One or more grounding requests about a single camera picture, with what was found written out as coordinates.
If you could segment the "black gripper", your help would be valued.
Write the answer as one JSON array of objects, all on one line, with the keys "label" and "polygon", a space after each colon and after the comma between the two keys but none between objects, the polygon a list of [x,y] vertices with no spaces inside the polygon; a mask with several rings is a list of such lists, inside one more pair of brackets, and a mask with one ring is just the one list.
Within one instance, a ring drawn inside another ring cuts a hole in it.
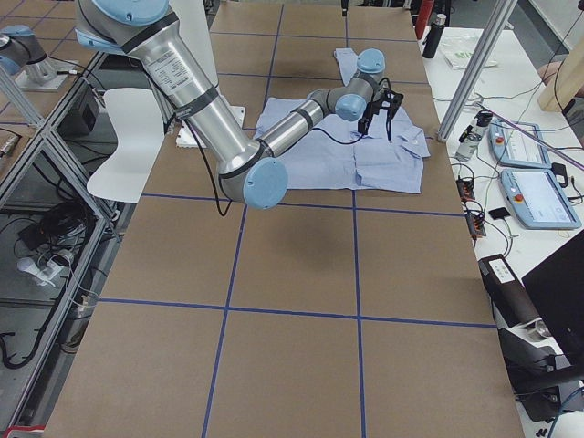
[{"label": "black gripper", "polygon": [[[349,0],[341,0],[341,15],[347,16],[349,11]],[[367,134],[369,132],[369,125],[371,124],[373,118],[379,114],[381,104],[375,100],[367,104],[362,117],[358,121],[358,133]]]}]

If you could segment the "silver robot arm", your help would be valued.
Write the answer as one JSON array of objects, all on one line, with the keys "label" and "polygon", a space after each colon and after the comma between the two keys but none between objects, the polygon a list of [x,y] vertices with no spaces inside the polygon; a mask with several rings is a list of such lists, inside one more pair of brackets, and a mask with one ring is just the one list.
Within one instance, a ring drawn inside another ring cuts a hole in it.
[{"label": "silver robot arm", "polygon": [[168,1],[78,1],[78,42],[94,50],[125,55],[141,62],[178,119],[194,130],[217,160],[217,179],[230,200],[255,209],[277,205],[287,191],[288,176],[278,156],[293,147],[324,118],[363,117],[384,90],[385,57],[369,48],[356,61],[344,87],[320,89],[289,112],[264,135],[252,140],[242,131],[228,103],[209,78],[213,53],[202,5],[192,21],[203,46],[187,45],[181,36],[186,13]]}]

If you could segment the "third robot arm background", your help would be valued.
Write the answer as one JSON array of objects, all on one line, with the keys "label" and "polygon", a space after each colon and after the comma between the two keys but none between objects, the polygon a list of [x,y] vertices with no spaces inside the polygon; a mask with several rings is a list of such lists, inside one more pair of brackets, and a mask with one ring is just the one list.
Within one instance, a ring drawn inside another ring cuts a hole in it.
[{"label": "third robot arm background", "polygon": [[64,61],[51,59],[29,26],[1,29],[1,67],[22,90],[57,91],[77,71]]}]

